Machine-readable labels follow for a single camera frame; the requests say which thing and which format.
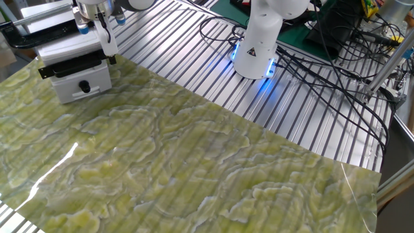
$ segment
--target warning label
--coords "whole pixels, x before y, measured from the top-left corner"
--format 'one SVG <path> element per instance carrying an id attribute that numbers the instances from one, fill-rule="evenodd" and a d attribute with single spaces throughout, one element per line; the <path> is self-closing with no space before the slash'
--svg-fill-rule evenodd
<path id="1" fill-rule="evenodd" d="M 252 55 L 252 56 L 256 56 L 256 51 L 254 50 L 254 48 L 250 49 L 249 51 L 247 51 L 248 54 Z"/>

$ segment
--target black button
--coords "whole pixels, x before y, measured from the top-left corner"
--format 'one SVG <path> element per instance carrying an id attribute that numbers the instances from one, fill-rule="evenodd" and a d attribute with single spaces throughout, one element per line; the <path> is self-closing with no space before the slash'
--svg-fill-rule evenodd
<path id="1" fill-rule="evenodd" d="M 84 93 L 89 93 L 89 92 L 91 92 L 91 86 L 89 86 L 89 82 L 88 82 L 88 81 L 86 81 L 86 80 L 81 81 L 81 82 L 79 83 L 79 87 L 80 87 L 80 89 L 81 89 Z"/>

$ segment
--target green marble-patterned sheet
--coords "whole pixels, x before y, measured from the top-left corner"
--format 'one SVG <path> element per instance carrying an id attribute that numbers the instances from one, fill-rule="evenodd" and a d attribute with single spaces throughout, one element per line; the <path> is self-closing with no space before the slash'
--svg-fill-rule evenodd
<path id="1" fill-rule="evenodd" d="M 374 232 L 380 174 L 323 158 L 122 57 L 61 105 L 0 84 L 0 200 L 50 232 Z"/>

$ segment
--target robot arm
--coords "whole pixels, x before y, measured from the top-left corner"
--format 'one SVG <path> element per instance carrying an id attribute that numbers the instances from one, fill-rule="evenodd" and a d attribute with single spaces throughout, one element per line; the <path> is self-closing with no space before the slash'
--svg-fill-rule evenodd
<path id="1" fill-rule="evenodd" d="M 121 6 L 136 12 L 150 8 L 154 3 L 155 0 L 76 0 L 77 10 L 83 18 L 76 20 L 76 23 L 79 31 L 86 34 L 88 28 L 85 26 L 85 22 L 94 21 L 103 52 L 106 56 L 114 56 L 118 53 L 118 46 L 112 28 L 109 26 L 108 17 L 114 16 L 118 24 L 123 25 L 125 15 L 120 8 Z M 75 10 L 74 14 L 75 18 L 79 18 Z"/>
<path id="2" fill-rule="evenodd" d="M 308 5 L 309 0 L 253 0 L 245 38 L 233 55 L 236 72 L 250 79 L 272 77 L 283 20 L 299 17 Z"/>

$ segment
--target aluminum slat table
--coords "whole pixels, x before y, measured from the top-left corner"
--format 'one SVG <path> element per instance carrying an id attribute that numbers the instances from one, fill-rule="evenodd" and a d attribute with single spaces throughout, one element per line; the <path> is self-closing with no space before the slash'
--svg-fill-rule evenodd
<path id="1" fill-rule="evenodd" d="M 238 75 L 230 61 L 232 46 L 225 41 L 204 40 L 199 34 L 200 22 L 211 15 L 188 3 L 176 0 L 158 0 L 144 12 L 126 12 L 127 23 L 118 26 L 111 20 L 120 54 L 151 71 L 175 82 L 234 113 L 251 120 L 324 157 L 380 171 L 382 152 L 378 142 L 358 129 L 338 113 L 327 107 L 302 81 L 288 70 L 277 68 L 273 78 L 249 80 Z M 213 38 L 232 36 L 232 25 L 211 21 L 203 32 Z M 283 43 L 314 72 L 338 84 L 333 70 L 311 61 L 308 54 Z M 352 45 L 348 50 L 360 54 Z M 346 50 L 342 56 L 352 58 Z M 378 72 L 381 65 L 367 58 L 358 62 L 337 61 L 339 67 L 367 76 Z M 303 70 L 293 66 L 310 83 L 321 84 Z M 361 91 L 363 85 L 342 77 L 349 90 Z M 314 88 L 341 113 L 367 128 L 352 110 L 345 96 L 324 87 Z M 373 98 L 368 106 L 389 125 L 391 109 L 387 102 Z M 378 121 L 367 111 L 361 111 L 365 120 L 381 132 Z M 21 215 L 0 203 L 0 232 L 42 232 Z"/>

